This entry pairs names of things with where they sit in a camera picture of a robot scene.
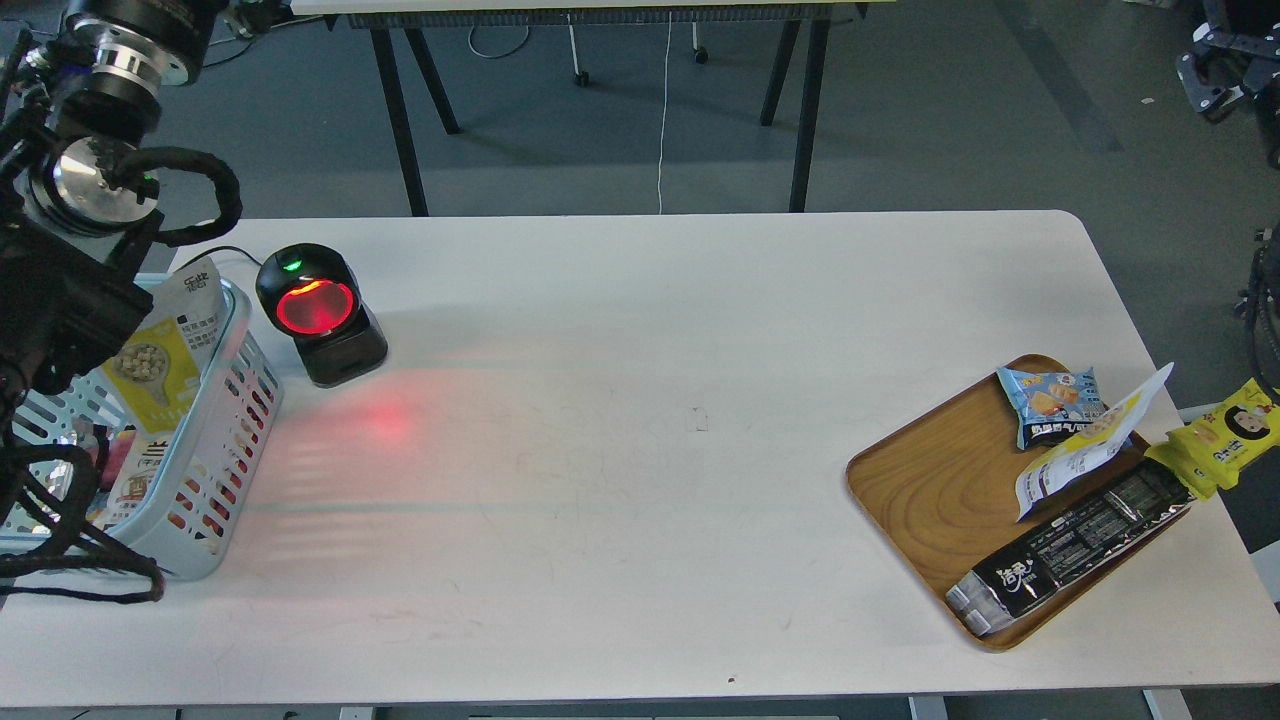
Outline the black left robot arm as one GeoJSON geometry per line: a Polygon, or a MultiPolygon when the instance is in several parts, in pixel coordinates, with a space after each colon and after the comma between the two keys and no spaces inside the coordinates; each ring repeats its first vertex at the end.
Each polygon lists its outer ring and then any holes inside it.
{"type": "Polygon", "coordinates": [[[99,468],[74,445],[18,439],[32,393],[54,396],[106,361],[152,310],[134,275],[155,243],[227,234],[243,204],[209,152],[143,145],[164,86],[192,85],[212,29],[242,40],[285,22],[284,1],[70,1],[45,42],[20,29],[3,61],[3,512],[51,533],[3,556],[3,593],[40,571],[116,571],[147,580],[114,603],[154,602],[157,564],[90,524],[99,468]]]}

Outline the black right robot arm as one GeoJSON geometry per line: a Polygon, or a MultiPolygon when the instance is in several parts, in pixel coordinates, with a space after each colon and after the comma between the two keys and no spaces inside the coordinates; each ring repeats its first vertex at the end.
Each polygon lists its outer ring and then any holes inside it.
{"type": "MultiPolygon", "coordinates": [[[[1252,108],[1265,160],[1277,169],[1277,23],[1258,33],[1233,27],[1228,1],[1203,1],[1204,19],[1192,33],[1190,50],[1175,61],[1178,78],[1196,114],[1210,123],[1236,108],[1252,108]]],[[[1245,331],[1251,378],[1277,401],[1279,228],[1254,233],[1256,250],[1235,314],[1245,331]]]]}

